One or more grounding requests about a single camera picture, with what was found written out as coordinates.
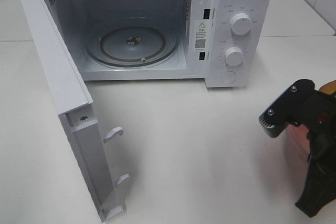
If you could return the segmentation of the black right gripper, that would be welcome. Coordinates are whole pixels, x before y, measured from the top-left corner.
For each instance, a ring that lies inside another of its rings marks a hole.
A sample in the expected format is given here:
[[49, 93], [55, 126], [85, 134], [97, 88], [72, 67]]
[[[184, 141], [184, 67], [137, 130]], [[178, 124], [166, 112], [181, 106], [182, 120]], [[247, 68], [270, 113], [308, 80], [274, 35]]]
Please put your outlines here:
[[335, 96], [315, 90], [315, 83], [309, 79], [300, 79], [266, 108], [258, 120], [272, 138], [290, 124], [308, 128], [308, 169], [295, 206], [308, 217], [314, 217], [335, 200]]

